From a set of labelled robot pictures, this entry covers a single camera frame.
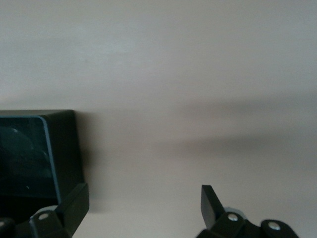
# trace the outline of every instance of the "beige background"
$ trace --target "beige background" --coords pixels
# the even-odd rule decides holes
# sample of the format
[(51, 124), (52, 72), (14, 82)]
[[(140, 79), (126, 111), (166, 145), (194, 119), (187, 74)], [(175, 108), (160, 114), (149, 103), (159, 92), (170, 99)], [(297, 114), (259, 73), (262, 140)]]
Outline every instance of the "beige background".
[(0, 106), (74, 109), (75, 238), (194, 238), (200, 189), (314, 238), (317, 1), (0, 0)]

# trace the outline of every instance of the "bolt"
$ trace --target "bolt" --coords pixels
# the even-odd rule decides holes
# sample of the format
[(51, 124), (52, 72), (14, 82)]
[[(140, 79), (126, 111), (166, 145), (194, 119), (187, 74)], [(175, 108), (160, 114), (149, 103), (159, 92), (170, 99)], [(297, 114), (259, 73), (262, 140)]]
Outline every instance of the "bolt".
[(233, 213), (230, 213), (230, 214), (228, 215), (228, 218), (229, 218), (229, 220), (231, 220), (231, 221), (233, 221), (233, 222), (236, 222), (236, 221), (238, 220), (237, 215), (235, 215), (235, 214), (233, 214)]
[(49, 215), (47, 213), (43, 213), (39, 216), (39, 220), (44, 220), (46, 219), (47, 217), (49, 217)]
[(268, 226), (273, 229), (273, 230), (276, 230), (276, 231), (279, 231), (281, 229), (281, 227), (279, 226), (278, 223), (276, 222), (269, 222), (268, 223)]

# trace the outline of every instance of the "silver screw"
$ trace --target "silver screw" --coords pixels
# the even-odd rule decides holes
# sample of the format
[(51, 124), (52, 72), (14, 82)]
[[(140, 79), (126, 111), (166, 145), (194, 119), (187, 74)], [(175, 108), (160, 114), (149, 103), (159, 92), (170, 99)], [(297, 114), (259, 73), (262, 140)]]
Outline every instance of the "silver screw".
[(231, 220), (231, 221), (233, 221), (233, 222), (236, 222), (236, 221), (238, 220), (237, 215), (235, 215), (235, 214), (233, 214), (233, 213), (230, 213), (230, 214), (228, 215), (228, 218), (229, 218), (229, 220)]
[(276, 230), (276, 231), (279, 231), (281, 229), (281, 227), (279, 226), (278, 223), (276, 222), (269, 222), (268, 223), (268, 226), (273, 229), (273, 230)]
[(47, 217), (49, 217), (49, 215), (47, 213), (43, 213), (39, 216), (39, 220), (44, 220), (46, 219)]

